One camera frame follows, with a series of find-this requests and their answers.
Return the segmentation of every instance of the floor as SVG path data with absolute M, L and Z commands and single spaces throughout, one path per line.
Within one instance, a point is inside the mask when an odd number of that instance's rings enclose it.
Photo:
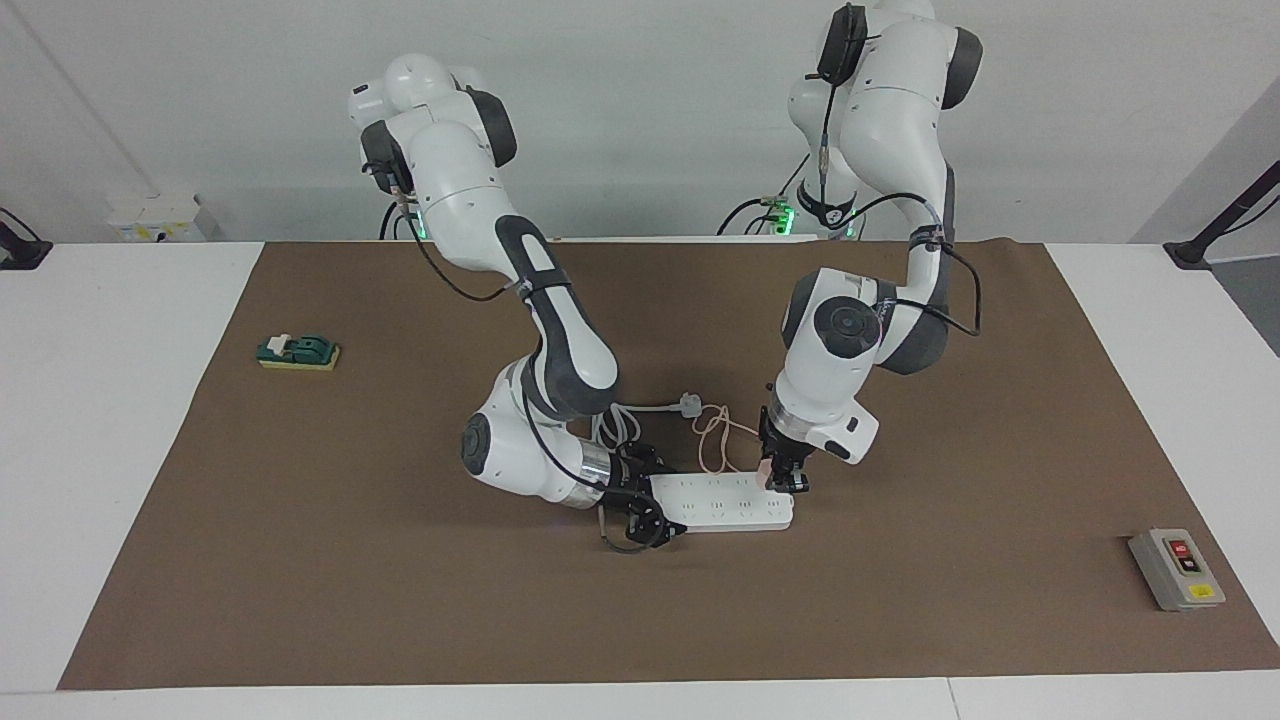
M 1213 277 L 1280 355 L 1280 256 L 1217 263 Z

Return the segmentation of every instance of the power strip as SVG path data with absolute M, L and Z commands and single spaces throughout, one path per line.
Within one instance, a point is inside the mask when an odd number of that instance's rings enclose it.
M 795 501 L 764 489 L 755 473 L 653 475 L 653 495 L 668 520 L 690 533 L 785 530 Z

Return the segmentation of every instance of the gray switch box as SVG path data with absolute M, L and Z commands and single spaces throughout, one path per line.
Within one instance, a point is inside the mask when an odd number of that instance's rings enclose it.
M 1187 530 L 1147 530 L 1129 539 L 1129 551 L 1161 610 L 1194 610 L 1226 601 Z

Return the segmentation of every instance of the brown paper mat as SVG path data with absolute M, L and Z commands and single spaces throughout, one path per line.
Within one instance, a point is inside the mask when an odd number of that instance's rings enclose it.
M 515 299 L 453 297 L 410 245 L 269 245 L 60 687 L 1280 666 L 1047 252 L 964 252 L 986 282 L 983 337 L 954 336 L 915 377 L 877 372 L 859 395 L 876 446 L 852 468 L 815 456 L 791 529 L 625 557 L 594 512 L 488 488 L 458 460 L 463 423 L 534 345 Z M 795 281 L 822 265 L 897 278 L 905 247 L 558 254 L 623 401 L 691 389 L 754 424 Z M 280 332 L 339 342 L 337 370 L 260 368 L 255 346 Z M 694 469 L 687 424 L 645 430 Z M 731 448 L 745 466 L 758 452 Z M 1123 541 L 1152 525 L 1192 530 L 1225 606 L 1156 610 Z

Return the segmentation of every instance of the green led light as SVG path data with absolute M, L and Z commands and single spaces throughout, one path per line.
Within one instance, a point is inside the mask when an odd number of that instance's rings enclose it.
M 781 210 L 782 214 L 777 217 L 773 222 L 774 234 L 791 234 L 791 225 L 796 222 L 796 211 L 791 209 L 786 202 L 778 202 L 774 209 Z

